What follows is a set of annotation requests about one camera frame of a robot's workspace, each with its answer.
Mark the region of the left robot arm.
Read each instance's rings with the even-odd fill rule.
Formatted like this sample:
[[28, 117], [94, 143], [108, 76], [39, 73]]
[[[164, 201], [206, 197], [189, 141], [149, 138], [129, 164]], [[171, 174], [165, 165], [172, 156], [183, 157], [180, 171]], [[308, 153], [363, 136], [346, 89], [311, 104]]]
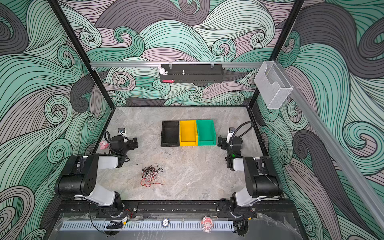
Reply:
[[129, 162], [128, 151], [139, 147], [138, 139], [123, 135], [107, 137], [109, 154], [72, 155], [67, 160], [55, 183], [55, 194], [70, 199], [86, 200], [107, 211], [112, 218], [120, 217], [125, 209], [118, 192], [108, 190], [97, 181], [99, 170], [121, 168]]

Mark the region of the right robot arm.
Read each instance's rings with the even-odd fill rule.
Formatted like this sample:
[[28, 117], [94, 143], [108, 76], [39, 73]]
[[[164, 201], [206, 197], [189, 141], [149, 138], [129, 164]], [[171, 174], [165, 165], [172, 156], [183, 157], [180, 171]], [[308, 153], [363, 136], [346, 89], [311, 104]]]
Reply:
[[227, 168], [244, 173], [245, 177], [245, 186], [240, 191], [234, 192], [229, 200], [221, 199], [229, 204], [226, 211], [236, 219], [244, 218], [245, 210], [254, 212], [257, 203], [281, 200], [283, 194], [271, 158], [242, 155], [242, 137], [253, 127], [252, 122], [245, 122], [237, 128], [229, 128], [227, 137], [218, 137], [218, 147], [227, 152]]

